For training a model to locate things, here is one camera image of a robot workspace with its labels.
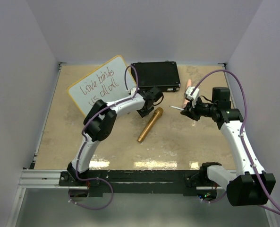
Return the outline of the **yellow framed whiteboard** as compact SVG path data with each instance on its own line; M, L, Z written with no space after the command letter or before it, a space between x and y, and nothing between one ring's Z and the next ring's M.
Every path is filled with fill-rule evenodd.
M87 76L68 87L67 93L86 116L94 103L115 101L128 96L128 91L136 86L124 58L117 55Z

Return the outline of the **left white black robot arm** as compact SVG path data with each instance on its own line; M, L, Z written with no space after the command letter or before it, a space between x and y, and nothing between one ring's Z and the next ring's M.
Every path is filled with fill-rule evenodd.
M81 131L83 140L79 151L67 167L71 182L75 185L83 185L86 182L90 161L100 142L111 134L118 117L132 111L145 117L163 99L164 94L157 87L148 91L134 87L125 98L110 102L101 99L96 101L84 119L84 127Z

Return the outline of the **red white marker pen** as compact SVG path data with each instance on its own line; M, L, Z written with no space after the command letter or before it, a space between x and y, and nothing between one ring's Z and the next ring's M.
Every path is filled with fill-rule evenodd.
M183 110L184 110L183 108L176 107L176 106L172 106L172 105L170 105L169 107L174 108L174 109L177 109L177 110L179 110L179 111L183 111Z

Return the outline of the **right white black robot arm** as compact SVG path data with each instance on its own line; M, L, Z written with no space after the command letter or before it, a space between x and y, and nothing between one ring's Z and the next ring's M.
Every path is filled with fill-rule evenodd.
M184 97L188 103L181 114L195 121L202 116L212 118L226 138L236 166L236 173L232 174L220 163L203 163L196 180L205 186L216 183L222 187L232 206L265 205L276 180L257 160L251 145L243 144L248 142L242 128L244 119L238 109L231 107L230 90L214 87L212 99L204 103L199 89L189 86Z

